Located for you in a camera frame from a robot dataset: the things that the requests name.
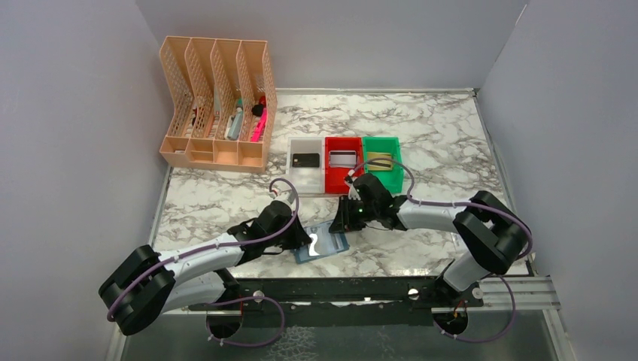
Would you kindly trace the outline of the green plastic bin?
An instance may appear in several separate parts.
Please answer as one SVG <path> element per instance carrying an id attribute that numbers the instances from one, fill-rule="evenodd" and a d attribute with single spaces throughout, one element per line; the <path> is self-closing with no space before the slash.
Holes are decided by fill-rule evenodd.
<path id="1" fill-rule="evenodd" d="M 362 138 L 363 158 L 365 161 L 378 158 L 390 157 L 402 162 L 400 140 L 397 137 L 375 137 L 366 136 Z M 404 170 L 401 166 L 389 162 L 385 168 L 374 165 L 365 165 L 366 173 L 375 175 L 385 188 L 391 193 L 401 193 L 403 191 Z"/>

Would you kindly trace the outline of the blue leather card holder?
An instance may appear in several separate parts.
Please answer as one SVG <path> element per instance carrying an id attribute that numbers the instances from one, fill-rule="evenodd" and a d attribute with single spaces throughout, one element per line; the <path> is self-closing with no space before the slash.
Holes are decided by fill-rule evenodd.
<path id="1" fill-rule="evenodd" d="M 311 243 L 292 250 L 297 264 L 326 258 L 349 250 L 350 246 L 344 233 L 330 233 L 330 221 L 314 226 L 307 226 L 304 231 L 311 238 Z"/>

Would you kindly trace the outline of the red plastic bin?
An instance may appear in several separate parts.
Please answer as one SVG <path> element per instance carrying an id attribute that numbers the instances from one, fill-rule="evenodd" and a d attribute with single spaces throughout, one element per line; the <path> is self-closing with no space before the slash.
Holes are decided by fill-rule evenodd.
<path id="1" fill-rule="evenodd" d="M 357 165 L 363 162 L 363 143 L 361 137 L 325 137 L 325 184 L 326 194 L 346 194 L 348 186 L 345 177 L 352 168 L 330 168 L 328 153 L 331 150 L 356 150 L 358 155 Z"/>

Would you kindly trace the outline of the white plastic bin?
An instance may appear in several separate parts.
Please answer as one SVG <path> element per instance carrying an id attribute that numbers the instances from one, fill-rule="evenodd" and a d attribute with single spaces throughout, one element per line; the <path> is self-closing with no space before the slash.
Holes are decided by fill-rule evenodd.
<path id="1" fill-rule="evenodd" d="M 324 137 L 289 137 L 287 139 L 286 177 L 296 187 L 299 194 L 320 195 L 324 193 L 325 159 Z M 320 168 L 292 168 L 293 153 L 319 153 Z"/>

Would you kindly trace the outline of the peach plastic file organizer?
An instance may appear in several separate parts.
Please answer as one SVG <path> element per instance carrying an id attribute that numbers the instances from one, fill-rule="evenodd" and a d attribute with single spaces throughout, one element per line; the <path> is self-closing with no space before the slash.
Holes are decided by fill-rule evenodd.
<path id="1" fill-rule="evenodd" d="M 264 172 L 278 108 L 268 42 L 168 36 L 159 57 L 174 106 L 159 149 L 165 161 L 174 168 Z M 224 136 L 237 99 L 245 115 L 239 139 L 230 141 Z M 268 118 L 261 139 L 251 142 L 258 103 Z"/>

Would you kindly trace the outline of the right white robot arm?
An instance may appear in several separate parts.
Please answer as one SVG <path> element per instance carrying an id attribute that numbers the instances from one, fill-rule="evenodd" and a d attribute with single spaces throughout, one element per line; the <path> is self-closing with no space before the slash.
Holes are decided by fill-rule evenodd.
<path id="1" fill-rule="evenodd" d="M 467 201 L 435 202 L 394 196 L 369 173 L 347 183 L 350 192 L 339 199 L 331 233 L 358 232 L 376 221 L 389 230 L 430 229 L 460 236 L 466 251 L 438 276 L 441 291 L 459 294 L 488 275 L 504 275 L 531 251 L 528 226 L 487 191 Z"/>

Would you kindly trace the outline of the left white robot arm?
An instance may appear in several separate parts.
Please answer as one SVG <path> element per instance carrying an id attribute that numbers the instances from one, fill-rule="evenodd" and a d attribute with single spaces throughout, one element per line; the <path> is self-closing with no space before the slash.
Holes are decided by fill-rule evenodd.
<path id="1" fill-rule="evenodd" d="M 107 320 L 124 335 L 134 335 L 167 311 L 221 300 L 233 282 L 229 269 L 261 257 L 267 248 L 295 250 L 314 239 L 291 206 L 275 200 L 211 241 L 165 252 L 137 247 L 98 294 Z"/>

